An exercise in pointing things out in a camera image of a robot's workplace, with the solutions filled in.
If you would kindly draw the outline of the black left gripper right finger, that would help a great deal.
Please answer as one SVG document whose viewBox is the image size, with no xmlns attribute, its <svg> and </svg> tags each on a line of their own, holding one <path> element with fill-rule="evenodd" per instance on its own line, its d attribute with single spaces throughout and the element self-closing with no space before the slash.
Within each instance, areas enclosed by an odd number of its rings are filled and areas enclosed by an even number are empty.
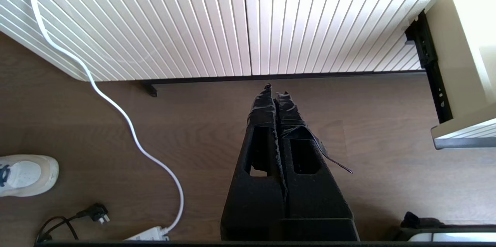
<svg viewBox="0 0 496 247">
<path fill-rule="evenodd" d="M 289 93 L 278 93 L 278 135 L 287 187 L 285 241 L 358 241 L 353 213 L 325 158 L 324 145 L 309 129 Z"/>
</svg>

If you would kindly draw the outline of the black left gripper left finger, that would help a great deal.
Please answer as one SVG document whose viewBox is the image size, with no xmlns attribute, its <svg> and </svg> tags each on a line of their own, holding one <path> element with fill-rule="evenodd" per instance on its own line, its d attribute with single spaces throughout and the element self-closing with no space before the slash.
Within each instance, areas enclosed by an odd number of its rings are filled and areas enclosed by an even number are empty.
<svg viewBox="0 0 496 247">
<path fill-rule="evenodd" d="M 272 87 L 255 97 L 221 217 L 223 241 L 268 241 L 285 217 L 283 163 Z"/>
</svg>

